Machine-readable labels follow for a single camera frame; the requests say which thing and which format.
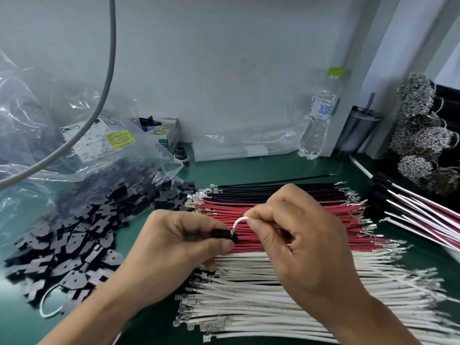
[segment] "clear plastic bag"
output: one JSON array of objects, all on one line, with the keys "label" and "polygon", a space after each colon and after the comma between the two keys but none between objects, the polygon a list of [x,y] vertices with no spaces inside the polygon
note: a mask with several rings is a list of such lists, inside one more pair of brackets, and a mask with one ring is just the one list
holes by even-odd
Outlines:
[{"label": "clear plastic bag", "polygon": [[[54,80],[37,68],[6,68],[4,63],[0,65],[0,178],[19,173],[64,144],[99,98],[85,85]],[[97,123],[66,155],[0,190],[0,246],[10,244],[36,220],[72,216],[85,203],[105,200],[107,190],[120,181],[141,191],[177,174],[182,163],[135,124],[134,101],[118,101],[106,103]],[[120,107],[123,115],[110,107]]]},{"label": "clear plastic bag", "polygon": [[215,132],[193,140],[195,161],[287,154],[299,147],[307,121],[268,123]]}]

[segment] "yellow sticker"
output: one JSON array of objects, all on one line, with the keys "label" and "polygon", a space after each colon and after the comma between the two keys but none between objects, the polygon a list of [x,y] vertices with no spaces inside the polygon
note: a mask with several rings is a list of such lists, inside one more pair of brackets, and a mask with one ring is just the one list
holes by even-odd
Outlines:
[{"label": "yellow sticker", "polygon": [[128,129],[106,134],[105,137],[115,150],[138,142]]}]

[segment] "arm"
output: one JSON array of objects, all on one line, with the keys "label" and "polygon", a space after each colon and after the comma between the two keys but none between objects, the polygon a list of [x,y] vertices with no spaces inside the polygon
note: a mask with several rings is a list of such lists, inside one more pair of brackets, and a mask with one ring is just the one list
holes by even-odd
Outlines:
[{"label": "arm", "polygon": [[39,345],[112,344],[138,311],[176,290],[195,267],[215,270],[214,257],[234,243],[209,238],[212,229],[228,228],[199,213],[154,211],[116,273]]},{"label": "arm", "polygon": [[[356,272],[342,222],[293,184],[245,216],[291,298],[344,345],[417,345]],[[288,246],[270,223],[290,233]]]}]

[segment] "white label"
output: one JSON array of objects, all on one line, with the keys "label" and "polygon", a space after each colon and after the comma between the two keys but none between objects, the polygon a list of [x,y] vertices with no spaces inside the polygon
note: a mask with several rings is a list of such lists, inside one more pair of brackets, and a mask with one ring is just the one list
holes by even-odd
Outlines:
[{"label": "white label", "polygon": [[329,120],[334,110],[336,101],[313,97],[310,104],[310,116],[321,120]]},{"label": "white label", "polygon": [[245,146],[244,148],[247,150],[248,157],[268,155],[268,150],[263,144],[249,145],[249,146]]},{"label": "white label", "polygon": [[[69,141],[75,134],[78,133],[85,122],[79,122],[74,125],[61,127],[61,132],[64,139]],[[78,140],[74,145],[73,150],[80,157],[81,162],[87,163],[96,160],[99,157],[112,154],[121,149],[114,150],[112,145],[107,141],[105,134],[109,133],[109,128],[104,121],[96,119],[93,125],[85,133],[85,135]]]}]

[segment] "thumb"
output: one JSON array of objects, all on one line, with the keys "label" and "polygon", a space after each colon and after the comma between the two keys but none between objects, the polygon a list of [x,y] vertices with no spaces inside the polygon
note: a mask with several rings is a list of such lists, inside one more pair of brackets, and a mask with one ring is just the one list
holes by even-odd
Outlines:
[{"label": "thumb", "polygon": [[235,243],[232,240],[222,238],[208,238],[203,241],[187,242],[187,245],[189,246],[188,250],[191,255],[191,263],[194,266],[199,266],[216,255],[230,252]]},{"label": "thumb", "polygon": [[291,252],[280,234],[266,221],[248,218],[246,223],[256,233],[273,265]]}]

